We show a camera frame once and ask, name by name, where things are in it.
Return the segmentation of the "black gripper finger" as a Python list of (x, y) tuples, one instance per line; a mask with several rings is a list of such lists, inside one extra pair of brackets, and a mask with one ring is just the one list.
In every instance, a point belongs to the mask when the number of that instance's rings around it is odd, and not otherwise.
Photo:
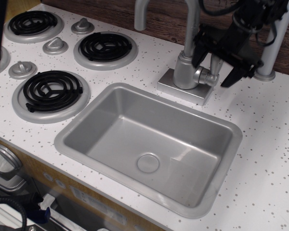
[(244, 74), (244, 69), (234, 67), (226, 79), (222, 82), (221, 87), (230, 87), (234, 85), (244, 76)]
[(194, 55), (192, 58), (193, 67), (199, 67), (209, 53), (209, 47), (206, 42), (200, 40), (195, 42)]

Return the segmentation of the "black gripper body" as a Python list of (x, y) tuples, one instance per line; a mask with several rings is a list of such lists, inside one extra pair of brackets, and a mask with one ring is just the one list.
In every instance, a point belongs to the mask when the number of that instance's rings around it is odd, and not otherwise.
[(253, 77), (256, 70), (263, 66), (263, 61), (250, 46), (250, 37), (262, 29), (263, 22), (239, 14), (234, 14), (232, 20), (227, 29), (201, 24), (194, 43), (200, 40), (206, 42), (210, 53), (233, 68), (244, 69), (243, 77)]

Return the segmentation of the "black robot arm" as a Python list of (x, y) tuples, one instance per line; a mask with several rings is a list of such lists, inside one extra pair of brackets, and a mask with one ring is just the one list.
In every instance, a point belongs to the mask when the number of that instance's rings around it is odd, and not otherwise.
[(200, 31), (194, 38), (192, 65), (199, 67), (210, 52), (212, 56), (217, 56), (233, 67), (221, 84), (222, 87), (228, 88), (243, 77), (253, 77), (264, 63), (250, 46), (250, 37), (257, 37), (264, 25), (270, 25), (274, 34), (272, 40), (257, 43), (261, 47), (272, 45), (277, 37), (275, 21), (281, 20), (288, 11), (288, 1), (240, 0), (233, 6), (218, 11), (207, 10), (202, 0), (199, 4), (202, 11), (211, 16), (233, 13), (233, 21), (227, 29), (200, 25)]

